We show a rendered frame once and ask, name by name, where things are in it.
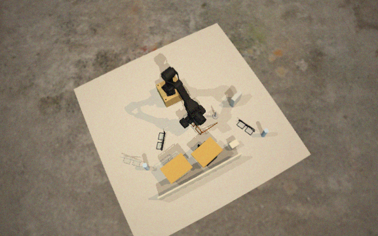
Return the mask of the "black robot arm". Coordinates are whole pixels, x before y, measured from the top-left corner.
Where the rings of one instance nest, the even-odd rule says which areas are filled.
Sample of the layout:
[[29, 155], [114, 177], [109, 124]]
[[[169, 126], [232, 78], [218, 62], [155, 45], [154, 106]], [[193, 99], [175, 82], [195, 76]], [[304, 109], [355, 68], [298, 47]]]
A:
[[[175, 76], [175, 74], [178, 76], [178, 80], [176, 82], [173, 81], [173, 76]], [[201, 114], [200, 111], [202, 110], [198, 102], [192, 100], [188, 95], [183, 83], [179, 79], [178, 72], [174, 68], [169, 67], [161, 73], [161, 77], [165, 81], [165, 84], [161, 88], [163, 91], [165, 91], [166, 95], [174, 95], [176, 93], [176, 89], [184, 101], [185, 110], [192, 117], [191, 121], [194, 122], [196, 126], [202, 125], [206, 121], [206, 118]]]

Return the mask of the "black-framed glasses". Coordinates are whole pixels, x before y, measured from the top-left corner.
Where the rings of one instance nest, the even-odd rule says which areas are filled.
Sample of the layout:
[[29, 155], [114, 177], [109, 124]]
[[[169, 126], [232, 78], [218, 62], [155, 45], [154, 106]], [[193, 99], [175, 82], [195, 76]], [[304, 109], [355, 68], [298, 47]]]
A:
[[159, 133], [158, 140], [162, 140], [162, 142], [157, 142], [157, 148], [156, 149], [160, 149], [162, 151], [163, 145], [164, 145], [165, 134], [166, 134], [165, 131], [164, 131], [164, 133]]

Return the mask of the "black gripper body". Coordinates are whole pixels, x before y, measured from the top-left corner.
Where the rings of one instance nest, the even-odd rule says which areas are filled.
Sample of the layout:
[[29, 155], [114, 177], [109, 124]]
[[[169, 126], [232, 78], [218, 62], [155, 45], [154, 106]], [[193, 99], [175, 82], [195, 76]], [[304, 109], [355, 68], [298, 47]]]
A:
[[[202, 110], [202, 111], [200, 111], [201, 114], [203, 115], [204, 113], [206, 113], [206, 110], [201, 105], [199, 105], [199, 106], [201, 107], [201, 110]], [[180, 124], [183, 126], [183, 128], [187, 128], [189, 126], [189, 123], [192, 122], [191, 121], [192, 117], [189, 114], [187, 114], [187, 115], [188, 115], [188, 117], [186, 118], [186, 120], [184, 118], [180, 120]]]

